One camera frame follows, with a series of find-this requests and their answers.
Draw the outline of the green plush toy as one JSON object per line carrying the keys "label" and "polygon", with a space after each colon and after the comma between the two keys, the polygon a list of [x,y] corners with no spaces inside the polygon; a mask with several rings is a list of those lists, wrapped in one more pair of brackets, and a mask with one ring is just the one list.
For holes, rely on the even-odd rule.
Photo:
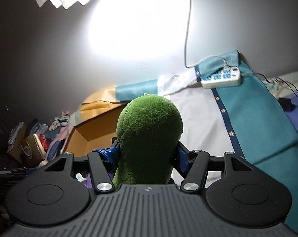
{"label": "green plush toy", "polygon": [[166,184],[182,133],[180,112],[170,100],[150,94],[132,100],[118,117],[114,186]]}

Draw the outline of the black cardboard shoe box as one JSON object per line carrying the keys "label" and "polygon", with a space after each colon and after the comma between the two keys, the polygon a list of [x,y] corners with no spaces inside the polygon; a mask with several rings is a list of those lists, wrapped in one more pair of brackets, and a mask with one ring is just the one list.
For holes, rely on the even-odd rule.
{"label": "black cardboard shoe box", "polygon": [[73,127],[63,151],[71,152],[75,157],[84,157],[95,149],[110,147],[112,138],[116,137],[117,121],[123,109],[123,105],[118,106]]}

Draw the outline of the yellow paper bag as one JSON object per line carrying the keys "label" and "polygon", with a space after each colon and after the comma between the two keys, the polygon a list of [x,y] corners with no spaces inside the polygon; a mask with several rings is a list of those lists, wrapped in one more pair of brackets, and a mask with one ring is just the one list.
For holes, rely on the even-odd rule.
{"label": "yellow paper bag", "polygon": [[31,134],[21,141],[22,151],[28,161],[41,162],[46,157],[46,152],[37,134]]}

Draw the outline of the white power strip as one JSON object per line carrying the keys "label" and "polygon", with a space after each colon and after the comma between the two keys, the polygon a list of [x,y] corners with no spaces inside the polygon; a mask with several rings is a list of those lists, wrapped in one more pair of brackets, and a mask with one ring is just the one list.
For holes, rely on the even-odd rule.
{"label": "white power strip", "polygon": [[233,87],[241,84],[241,72],[237,66],[223,68],[201,80],[204,89]]}

